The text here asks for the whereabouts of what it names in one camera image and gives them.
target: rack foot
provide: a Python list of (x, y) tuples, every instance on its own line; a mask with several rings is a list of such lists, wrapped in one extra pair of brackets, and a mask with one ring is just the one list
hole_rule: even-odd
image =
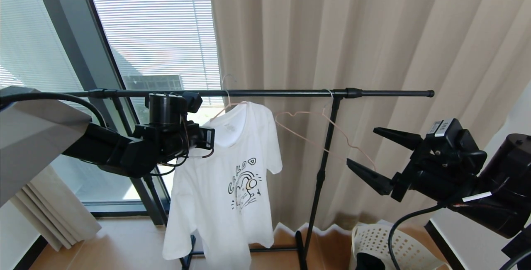
[[(191, 235), (190, 236), (190, 239), (192, 240), (192, 251), (194, 251), (194, 246), (195, 246), (195, 236), (194, 235)], [(183, 267), (181, 268), (182, 270), (188, 270), (190, 269), (190, 264), (192, 262), (192, 255), (189, 254), (185, 257), (182, 257), (179, 259), (180, 260), (180, 264), (183, 265)]]
[(299, 258), (300, 270), (308, 270), (308, 266), (306, 264), (306, 257), (304, 256), (302, 234), (300, 233), (300, 231), (297, 231), (295, 233), (295, 241), (297, 242), (297, 255)]

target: hanger hook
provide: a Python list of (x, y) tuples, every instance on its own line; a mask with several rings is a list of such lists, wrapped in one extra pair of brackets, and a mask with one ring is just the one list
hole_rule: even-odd
[(328, 104), (334, 102), (334, 93), (333, 93), (331, 90), (329, 90), (329, 89), (324, 89), (324, 90), (327, 90), (327, 91), (330, 93), (330, 97), (332, 98), (332, 100), (330, 100), (330, 101), (328, 101), (326, 104), (324, 104), (324, 107), (323, 107), (323, 115), (324, 115), (324, 111), (326, 110), (326, 107), (328, 106)]
[(223, 84), (224, 84), (224, 82), (225, 82), (225, 78), (226, 78), (227, 76), (231, 77), (235, 83), (237, 83), (237, 80), (234, 78), (234, 76), (233, 76), (232, 74), (225, 74), (225, 75), (223, 75), (223, 77), (222, 77), (222, 90), (224, 90), (224, 91), (227, 92), (227, 99), (228, 99), (228, 102), (231, 103), (231, 95), (229, 94), (229, 91), (228, 91), (226, 88), (224, 88), (224, 86), (223, 86)]

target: white perforated basket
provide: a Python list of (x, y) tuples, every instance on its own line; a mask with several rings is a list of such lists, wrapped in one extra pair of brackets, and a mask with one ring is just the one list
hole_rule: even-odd
[[(379, 258), (386, 270), (396, 270), (387, 249), (390, 230), (390, 226), (381, 224), (357, 226), (352, 237), (354, 258), (358, 253), (367, 253)], [(434, 270), (445, 264), (420, 242), (398, 230), (393, 234), (393, 252), (402, 270)]]

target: white t-shirt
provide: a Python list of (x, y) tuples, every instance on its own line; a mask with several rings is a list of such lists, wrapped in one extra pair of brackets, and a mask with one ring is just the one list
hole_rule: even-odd
[[(273, 245), (266, 177), (282, 169), (273, 114), (246, 102), (204, 126), (216, 130), (214, 154), (175, 170), (163, 258), (186, 256), (197, 229), (213, 269), (249, 269), (248, 244)], [(189, 156), (208, 153), (192, 149)]]

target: horizontal black rod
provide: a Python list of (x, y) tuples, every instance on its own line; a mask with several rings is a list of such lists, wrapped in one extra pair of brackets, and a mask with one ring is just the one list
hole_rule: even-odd
[[(296, 247), (272, 247), (272, 248), (251, 248), (251, 253), (263, 253), (266, 251), (297, 251)], [(192, 251), (189, 255), (204, 255), (203, 251)]]
[(377, 97), (433, 97), (432, 90), (361, 90), (356, 88), (332, 89), (231, 89), (231, 90), (109, 90), (96, 89), (86, 92), (66, 92), (77, 97), (117, 98), (117, 97), (146, 97), (152, 92), (163, 94), (183, 92), (197, 92), (203, 97), (224, 97), (227, 92), (231, 97), (341, 97), (359, 98), (364, 96)]

